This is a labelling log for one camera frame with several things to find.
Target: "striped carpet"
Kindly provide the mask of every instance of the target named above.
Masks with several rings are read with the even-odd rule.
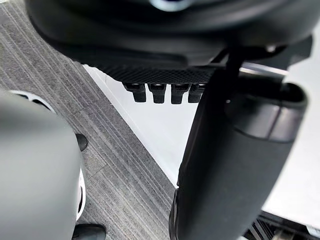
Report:
[[[108,240],[169,239],[174,186],[84,68],[36,34],[21,0],[0,4],[0,87],[43,97],[88,137],[80,223],[105,225]]]

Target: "person's foot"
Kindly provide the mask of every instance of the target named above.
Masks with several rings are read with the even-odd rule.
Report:
[[[72,240],[105,240],[106,229],[98,224],[79,224],[73,231]]]
[[[83,135],[81,133],[76,133],[75,136],[76,136],[76,140],[78,142],[80,151],[82,152],[88,146],[88,139],[86,138],[85,135]]]

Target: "carpet floor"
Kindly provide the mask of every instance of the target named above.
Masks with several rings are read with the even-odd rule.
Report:
[[[22,0],[0,4],[0,87],[41,96],[87,136],[79,223],[105,225],[107,240],[169,239],[174,186],[85,69],[37,35]]]

